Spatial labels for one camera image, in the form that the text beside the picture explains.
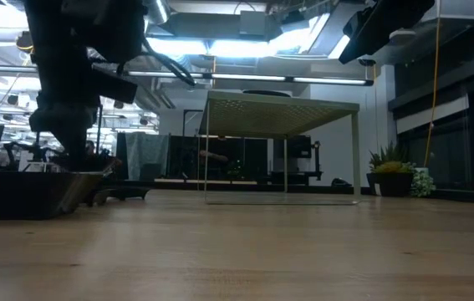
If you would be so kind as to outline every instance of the wooden tabletop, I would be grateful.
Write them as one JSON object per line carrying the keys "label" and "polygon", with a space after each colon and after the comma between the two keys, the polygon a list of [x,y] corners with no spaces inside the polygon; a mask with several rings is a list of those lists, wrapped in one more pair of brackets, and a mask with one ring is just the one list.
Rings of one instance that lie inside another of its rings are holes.
{"label": "wooden tabletop", "polygon": [[0,222],[0,300],[472,301],[474,204],[208,206],[151,191]]}

